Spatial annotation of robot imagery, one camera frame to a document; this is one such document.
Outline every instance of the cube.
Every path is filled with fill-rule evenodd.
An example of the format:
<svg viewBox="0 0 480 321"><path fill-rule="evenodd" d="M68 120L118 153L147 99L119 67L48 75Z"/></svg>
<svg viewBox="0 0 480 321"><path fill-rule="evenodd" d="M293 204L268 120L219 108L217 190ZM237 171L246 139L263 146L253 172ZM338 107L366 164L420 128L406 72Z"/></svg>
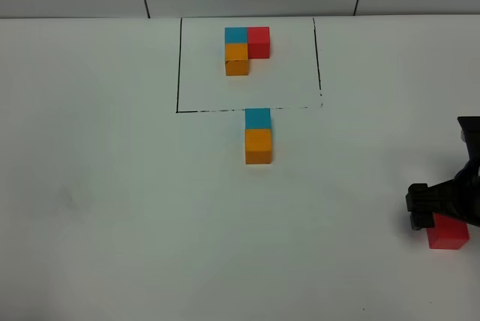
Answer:
<svg viewBox="0 0 480 321"><path fill-rule="evenodd" d="M249 27L247 38L249 59L270 59L269 27Z"/></svg>
<svg viewBox="0 0 480 321"><path fill-rule="evenodd" d="M466 223L443 214L433 214L433 218L435 227L427 229L430 248L458 250L470 240Z"/></svg>
<svg viewBox="0 0 480 321"><path fill-rule="evenodd" d="M272 128L270 109L245 109L245 128Z"/></svg>
<svg viewBox="0 0 480 321"><path fill-rule="evenodd" d="M246 76L250 72L246 43L225 45L225 73L227 76Z"/></svg>
<svg viewBox="0 0 480 321"><path fill-rule="evenodd" d="M272 163L272 130L267 128L245 130L245 163Z"/></svg>
<svg viewBox="0 0 480 321"><path fill-rule="evenodd" d="M246 44L248 32L246 27L226 27L225 44Z"/></svg>

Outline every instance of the white table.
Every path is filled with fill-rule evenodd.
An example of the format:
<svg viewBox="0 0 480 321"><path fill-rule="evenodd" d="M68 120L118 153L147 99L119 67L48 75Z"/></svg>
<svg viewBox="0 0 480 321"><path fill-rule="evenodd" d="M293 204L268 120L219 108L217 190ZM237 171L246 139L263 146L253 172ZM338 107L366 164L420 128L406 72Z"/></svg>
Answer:
<svg viewBox="0 0 480 321"><path fill-rule="evenodd" d="M0 319L477 320L480 232L429 250L404 195L467 160L480 17L315 21L260 167L241 110L176 113L179 19L1 21Z"/></svg>

